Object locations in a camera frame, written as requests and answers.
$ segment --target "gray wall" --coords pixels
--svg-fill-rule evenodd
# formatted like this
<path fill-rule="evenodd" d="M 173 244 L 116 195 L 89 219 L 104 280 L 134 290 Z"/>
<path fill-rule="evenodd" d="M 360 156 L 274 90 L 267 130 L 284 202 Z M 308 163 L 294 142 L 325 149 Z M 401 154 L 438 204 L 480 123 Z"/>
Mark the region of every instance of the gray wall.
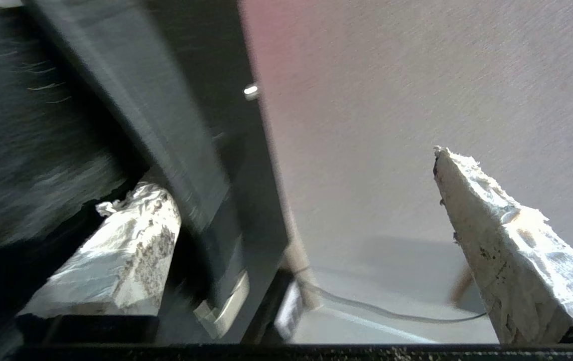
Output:
<path fill-rule="evenodd" d="M 314 267 L 453 281 L 462 257 L 433 182 L 434 144 L 479 160 L 573 246 L 573 2 L 240 7 Z M 414 280 L 390 286 L 431 282 Z"/>

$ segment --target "gray wire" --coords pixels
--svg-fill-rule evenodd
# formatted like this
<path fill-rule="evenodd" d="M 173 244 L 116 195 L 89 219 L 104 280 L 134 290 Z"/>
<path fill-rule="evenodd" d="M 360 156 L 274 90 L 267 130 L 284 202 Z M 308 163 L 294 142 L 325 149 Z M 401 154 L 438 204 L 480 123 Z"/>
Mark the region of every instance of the gray wire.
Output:
<path fill-rule="evenodd" d="M 396 313 L 396 312 L 392 312 L 389 310 L 385 310 L 384 308 L 374 306 L 373 304 L 369 304 L 366 302 L 360 302 L 360 301 L 356 301 L 355 299 L 348 299 L 345 297 L 340 297 L 338 295 L 335 295 L 331 292 L 328 292 L 328 291 L 326 291 L 326 290 L 324 290 L 324 289 L 322 289 L 316 285 L 312 285 L 311 283 L 309 283 L 307 281 L 303 281 L 301 279 L 299 279 L 298 282 L 301 285 L 305 286 L 305 288 L 309 288 L 310 290 L 318 293 L 321 297 L 324 297 L 330 301 L 344 304 L 346 306 L 360 308 L 362 310 L 369 311 L 371 313 L 375 313 L 376 315 L 379 315 L 382 317 L 387 317 L 387 318 L 393 318 L 393 319 L 399 319 L 399 320 L 410 320 L 410 321 L 414 321 L 414 322 L 432 323 L 432 324 L 454 324 L 454 323 L 459 323 L 459 322 L 466 322 L 466 321 L 475 320 L 476 318 L 481 318 L 484 315 L 487 315 L 487 313 L 481 313 L 480 315 L 475 315 L 475 316 L 471 316 L 471 317 L 452 318 L 452 319 L 433 318 L 433 317 L 424 317 L 424 316 L 415 316 L 415 315 L 405 315 L 403 313 Z"/>

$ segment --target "cable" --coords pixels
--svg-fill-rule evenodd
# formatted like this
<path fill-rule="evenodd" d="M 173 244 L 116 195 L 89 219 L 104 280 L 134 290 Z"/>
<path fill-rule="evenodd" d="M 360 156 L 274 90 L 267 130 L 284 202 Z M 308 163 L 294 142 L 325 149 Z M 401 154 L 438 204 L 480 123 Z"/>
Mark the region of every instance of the cable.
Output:
<path fill-rule="evenodd" d="M 475 320 L 476 318 L 481 318 L 484 315 L 487 315 L 487 313 L 481 313 L 480 315 L 475 315 L 472 317 L 454 318 L 454 319 L 405 315 L 403 313 L 395 313 L 395 312 L 392 312 L 389 310 L 385 310 L 384 308 L 374 306 L 373 304 L 356 301 L 355 299 L 348 299 L 348 298 L 340 297 L 338 295 L 335 295 L 331 292 L 323 290 L 322 288 L 320 288 L 316 285 L 312 285 L 311 283 L 309 283 L 307 281 L 303 281 L 301 279 L 299 279 L 298 282 L 301 285 L 304 285 L 306 288 L 309 288 L 310 290 L 318 293 L 319 295 L 321 295 L 322 297 L 324 297 L 326 299 L 329 299 L 329 300 L 337 302 L 337 303 L 344 304 L 346 306 L 360 308 L 362 310 L 369 311 L 371 313 L 375 313 L 376 315 L 380 315 L 382 317 L 387 317 L 387 318 L 394 318 L 394 319 L 400 319 L 400 320 L 410 320 L 410 321 L 414 321 L 414 322 L 433 323 L 433 324 L 454 324 L 454 323 L 459 323 L 459 322 L 466 322 L 466 321 Z"/>

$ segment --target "white wall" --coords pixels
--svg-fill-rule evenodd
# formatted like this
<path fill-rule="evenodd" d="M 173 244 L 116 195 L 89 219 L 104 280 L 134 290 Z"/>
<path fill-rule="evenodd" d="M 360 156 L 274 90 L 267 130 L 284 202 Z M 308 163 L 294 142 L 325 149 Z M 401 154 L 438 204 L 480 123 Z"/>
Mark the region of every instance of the white wall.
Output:
<path fill-rule="evenodd" d="M 421 294 L 433 279 L 446 296 L 462 256 L 439 206 L 434 144 L 475 157 L 573 246 L 573 2 L 240 7 L 314 267 L 422 299 L 438 297 Z"/>

